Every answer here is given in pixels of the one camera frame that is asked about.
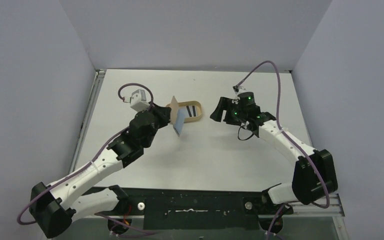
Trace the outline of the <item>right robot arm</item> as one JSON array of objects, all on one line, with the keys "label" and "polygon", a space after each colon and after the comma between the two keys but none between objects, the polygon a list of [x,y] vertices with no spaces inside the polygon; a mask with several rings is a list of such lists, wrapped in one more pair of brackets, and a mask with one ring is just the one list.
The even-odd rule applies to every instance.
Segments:
[{"label": "right robot arm", "polygon": [[283,203],[300,202],[309,205],[337,191],[338,181],[332,154],[317,150],[281,127],[271,113],[261,111],[254,93],[238,93],[236,98],[221,97],[210,115],[216,122],[225,122],[252,132],[274,147],[294,167],[292,181],[267,190],[261,199],[262,209],[275,213]]}]

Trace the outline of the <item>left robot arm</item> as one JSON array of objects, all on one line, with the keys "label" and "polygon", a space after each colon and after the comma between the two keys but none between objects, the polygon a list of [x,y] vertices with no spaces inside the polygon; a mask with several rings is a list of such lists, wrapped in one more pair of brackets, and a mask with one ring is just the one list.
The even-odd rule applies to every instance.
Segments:
[{"label": "left robot arm", "polygon": [[75,201],[111,174],[126,168],[152,145],[157,131],[171,121],[171,107],[152,104],[139,111],[128,127],[112,136],[91,161],[53,183],[37,183],[31,189],[29,213],[47,238],[69,228],[80,209]]}]

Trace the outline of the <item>light blue card sleeves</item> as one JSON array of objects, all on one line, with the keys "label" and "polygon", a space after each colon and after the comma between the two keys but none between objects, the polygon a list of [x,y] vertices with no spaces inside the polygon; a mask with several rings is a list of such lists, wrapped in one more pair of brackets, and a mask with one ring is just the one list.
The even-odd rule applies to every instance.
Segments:
[{"label": "light blue card sleeves", "polygon": [[176,120],[175,120],[175,122],[173,124],[173,129],[174,129],[174,131],[175,131],[175,133],[177,134],[178,137],[182,133],[186,117],[187,117],[187,115],[185,114],[185,112],[183,110],[179,110],[177,112],[177,117],[176,117]]}]

